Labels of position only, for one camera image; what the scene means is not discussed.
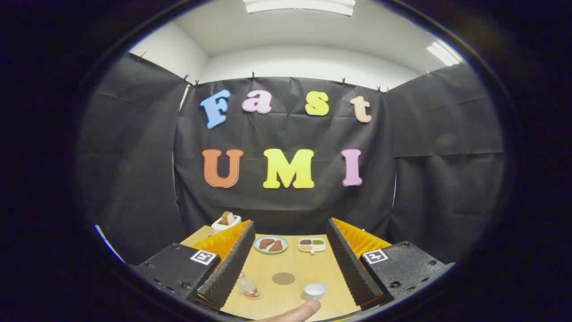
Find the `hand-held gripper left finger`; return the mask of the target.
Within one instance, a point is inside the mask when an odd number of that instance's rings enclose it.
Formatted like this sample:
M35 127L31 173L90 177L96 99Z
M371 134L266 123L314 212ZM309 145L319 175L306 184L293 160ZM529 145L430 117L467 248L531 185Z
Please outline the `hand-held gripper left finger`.
M242 272L255 241L255 223L241 224L192 246L173 243L131 269L182 302L220 310Z

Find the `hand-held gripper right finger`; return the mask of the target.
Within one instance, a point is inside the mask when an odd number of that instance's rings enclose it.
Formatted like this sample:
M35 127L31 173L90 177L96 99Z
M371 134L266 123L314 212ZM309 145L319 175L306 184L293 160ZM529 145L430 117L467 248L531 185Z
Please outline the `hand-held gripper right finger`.
M337 218L328 220L326 235L362 310L405 298L452 268L412 242L390 244Z

